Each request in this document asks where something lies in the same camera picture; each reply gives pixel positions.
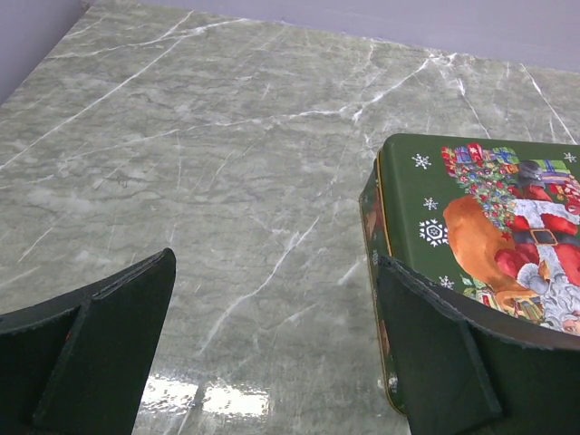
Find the christmas tin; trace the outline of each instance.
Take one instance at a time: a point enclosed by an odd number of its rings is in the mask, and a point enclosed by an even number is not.
[[[385,390],[396,410],[405,412],[376,304],[381,255],[507,315],[580,335],[577,153],[574,145],[505,140],[386,140],[360,207]]]

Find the gray wall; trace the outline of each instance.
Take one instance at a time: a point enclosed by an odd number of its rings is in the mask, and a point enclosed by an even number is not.
[[[0,0],[0,104],[85,9],[82,0]]]
[[[580,0],[145,0],[580,72]]]

